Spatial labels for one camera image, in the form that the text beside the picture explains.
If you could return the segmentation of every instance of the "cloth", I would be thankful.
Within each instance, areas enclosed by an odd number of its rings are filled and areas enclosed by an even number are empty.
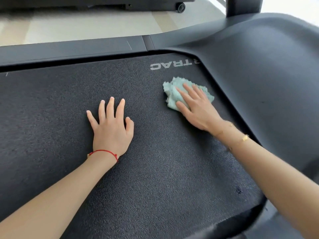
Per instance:
[[[178,110],[177,106],[176,106],[176,102],[177,101],[181,101],[182,103],[184,103],[188,109],[189,109],[189,106],[186,104],[186,102],[184,101],[183,97],[181,96],[181,94],[177,91],[176,87],[178,87],[180,90],[184,91],[184,92],[187,92],[184,87],[183,87],[183,84],[186,83],[189,87],[192,86],[192,83],[191,81],[189,80],[186,80],[184,78],[180,78],[180,77],[173,77],[173,80],[171,82],[164,82],[163,83],[163,88],[164,88],[164,92],[166,93],[167,95],[167,106],[171,109],[174,109],[174,110]],[[207,95],[208,99],[210,102],[212,102],[214,100],[214,96],[212,96],[207,88],[205,86],[200,86],[200,85],[197,85],[197,87],[199,89],[202,89],[203,92]]]

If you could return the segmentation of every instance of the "treadmill upright post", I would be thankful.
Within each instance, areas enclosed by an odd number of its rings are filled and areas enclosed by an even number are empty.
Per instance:
[[[226,0],[226,17],[260,13],[263,0]]]

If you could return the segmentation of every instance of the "black caster wheel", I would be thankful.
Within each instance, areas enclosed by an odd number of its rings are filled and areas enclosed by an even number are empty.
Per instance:
[[[179,3],[176,4],[176,11],[178,13],[184,12],[185,8],[186,8],[186,6],[185,6],[185,4],[183,2],[179,2]]]

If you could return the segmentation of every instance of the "bracelet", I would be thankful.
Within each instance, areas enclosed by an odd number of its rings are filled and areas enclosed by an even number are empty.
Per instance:
[[[230,122],[229,127],[234,126],[234,124],[232,122]],[[224,130],[222,130],[221,132],[217,133],[216,135],[214,135],[214,137],[217,137],[218,135],[221,135],[224,133]]]
[[[117,154],[114,154],[114,153],[112,153],[112,152],[109,151],[109,150],[103,150],[103,149],[95,150],[95,151],[89,153],[89,154],[87,155],[87,157],[89,157],[89,156],[92,155],[93,153],[99,152],[99,151],[108,152],[108,153],[112,154],[112,155],[115,157],[116,162],[118,162]]]
[[[244,141],[248,140],[248,138],[249,138],[249,136],[246,134],[238,143],[244,142]]]

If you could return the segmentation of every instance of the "hand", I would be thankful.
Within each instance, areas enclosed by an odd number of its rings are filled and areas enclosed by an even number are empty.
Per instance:
[[[125,129],[124,105],[125,100],[122,99],[114,117],[114,97],[110,98],[106,113],[105,101],[102,100],[99,106],[100,124],[97,123],[90,111],[86,111],[94,131],[93,151],[99,149],[108,150],[117,154],[118,157],[127,151],[133,138],[134,122],[129,117],[126,117]]]
[[[224,121],[208,100],[206,94],[199,89],[196,85],[190,88],[186,83],[183,87],[188,93],[176,88],[181,94],[185,102],[190,107],[190,110],[184,103],[176,102],[177,108],[185,116],[185,118],[198,129],[205,130],[214,134],[217,132],[219,126]]]

